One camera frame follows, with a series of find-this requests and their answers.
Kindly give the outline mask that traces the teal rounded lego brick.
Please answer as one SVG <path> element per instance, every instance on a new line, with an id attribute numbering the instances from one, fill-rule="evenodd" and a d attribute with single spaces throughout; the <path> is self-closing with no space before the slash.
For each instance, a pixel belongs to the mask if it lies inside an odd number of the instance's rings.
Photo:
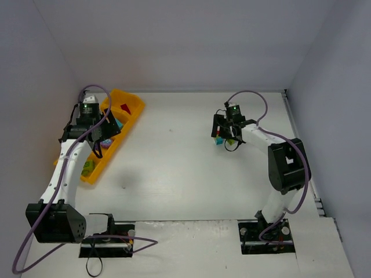
<path id="1" fill-rule="evenodd" d="M 116 119 L 115 121 L 116 121 L 118 128 L 121 130 L 123 128 L 123 124 L 118 119 Z"/>

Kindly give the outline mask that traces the rainbow curved lego stack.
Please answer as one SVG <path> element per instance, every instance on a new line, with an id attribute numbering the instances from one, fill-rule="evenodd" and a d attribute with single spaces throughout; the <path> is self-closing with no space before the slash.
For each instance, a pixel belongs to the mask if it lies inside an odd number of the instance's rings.
<path id="1" fill-rule="evenodd" d="M 224 142 L 224 139 L 220 137 L 220 132 L 216 131 L 216 136 L 214 137 L 214 142 L 216 145 L 221 145 Z"/>

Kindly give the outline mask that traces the pink purple lego piece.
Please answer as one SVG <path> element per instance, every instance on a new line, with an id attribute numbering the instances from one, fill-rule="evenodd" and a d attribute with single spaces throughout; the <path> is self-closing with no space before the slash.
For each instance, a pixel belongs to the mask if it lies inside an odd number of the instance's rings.
<path id="1" fill-rule="evenodd" d="M 113 143 L 112 139 L 106 139 L 100 143 L 100 146 L 104 149 L 108 149 Z"/>

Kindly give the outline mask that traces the red lego brick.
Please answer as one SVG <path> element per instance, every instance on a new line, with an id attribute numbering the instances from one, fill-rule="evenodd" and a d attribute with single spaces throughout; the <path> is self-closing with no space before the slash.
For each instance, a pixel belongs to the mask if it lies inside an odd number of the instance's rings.
<path id="1" fill-rule="evenodd" d="M 121 108 L 121 110 L 127 112 L 129 115 L 131 114 L 131 111 L 130 111 L 129 107 L 127 106 L 127 104 L 120 105 L 120 108 Z"/>

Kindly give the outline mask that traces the small green lego brick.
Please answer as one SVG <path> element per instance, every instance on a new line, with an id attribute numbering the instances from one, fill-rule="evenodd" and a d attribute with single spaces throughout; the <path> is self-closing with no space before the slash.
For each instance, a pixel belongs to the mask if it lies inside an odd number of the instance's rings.
<path id="1" fill-rule="evenodd" d="M 84 176 L 84 177 L 87 177 L 87 176 L 90 175 L 90 171 L 89 171 L 89 170 L 83 170 L 83 171 L 81 172 L 81 175 Z"/>

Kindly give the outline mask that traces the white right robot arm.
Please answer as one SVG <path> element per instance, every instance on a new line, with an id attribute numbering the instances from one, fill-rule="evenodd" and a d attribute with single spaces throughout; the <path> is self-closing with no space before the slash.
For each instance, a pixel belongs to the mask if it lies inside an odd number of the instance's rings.
<path id="1" fill-rule="evenodd" d="M 256 217 L 272 224 L 288 212 L 295 195 L 306 188 L 311 179 L 303 142 L 264 131 L 255 120 L 247 120 L 237 104 L 226 105 L 223 112 L 213 115 L 211 137 L 223 142 L 232 140 L 237 147 L 248 143 L 267 155 L 272 190 Z"/>

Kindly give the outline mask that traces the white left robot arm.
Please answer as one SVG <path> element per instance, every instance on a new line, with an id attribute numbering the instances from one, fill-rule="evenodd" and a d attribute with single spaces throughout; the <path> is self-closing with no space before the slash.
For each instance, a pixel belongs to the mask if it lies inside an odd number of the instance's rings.
<path id="1" fill-rule="evenodd" d="M 97 102 L 78 104 L 79 116 L 62 137 L 60 156 L 52 178 L 37 203 L 26 208 L 26 218 L 40 243 L 81 243 L 87 236 L 87 219 L 75 208 L 83 167 L 98 144 L 119 134 L 113 114 Z"/>

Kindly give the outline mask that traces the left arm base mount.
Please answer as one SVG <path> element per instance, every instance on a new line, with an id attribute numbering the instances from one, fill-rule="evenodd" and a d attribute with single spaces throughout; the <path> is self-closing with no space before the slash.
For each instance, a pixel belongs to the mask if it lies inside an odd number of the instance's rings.
<path id="1" fill-rule="evenodd" d="M 115 235 L 134 236 L 134 222 L 115 223 Z M 79 248 L 79 258 L 131 258 L 134 240 L 119 238 L 84 239 Z"/>

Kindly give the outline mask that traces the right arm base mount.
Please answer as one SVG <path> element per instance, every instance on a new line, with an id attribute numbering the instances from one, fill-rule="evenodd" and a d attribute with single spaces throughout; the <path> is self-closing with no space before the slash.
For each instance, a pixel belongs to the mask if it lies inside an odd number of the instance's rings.
<path id="1" fill-rule="evenodd" d="M 280 224 L 259 235 L 264 226 L 259 227 L 257 221 L 239 221 L 238 231 L 242 255 L 266 255 L 295 253 L 289 221 L 284 219 Z"/>

